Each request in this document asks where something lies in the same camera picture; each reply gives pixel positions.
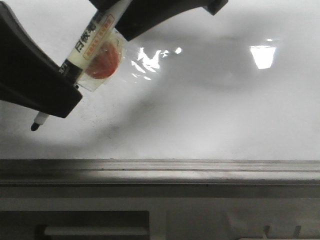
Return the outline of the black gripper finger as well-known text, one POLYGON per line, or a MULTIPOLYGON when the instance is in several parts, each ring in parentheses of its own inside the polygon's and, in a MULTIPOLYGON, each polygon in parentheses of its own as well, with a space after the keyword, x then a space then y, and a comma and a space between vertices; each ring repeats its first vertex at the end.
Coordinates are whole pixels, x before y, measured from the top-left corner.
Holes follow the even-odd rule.
POLYGON ((149 29, 180 13, 195 8, 204 8, 211 15, 218 13, 227 0, 91 0, 97 12, 94 20, 102 18, 107 11, 121 11, 115 29, 131 41, 149 29))
POLYGON ((82 94, 30 38, 12 9, 0 3, 0 99, 66 118, 82 94))

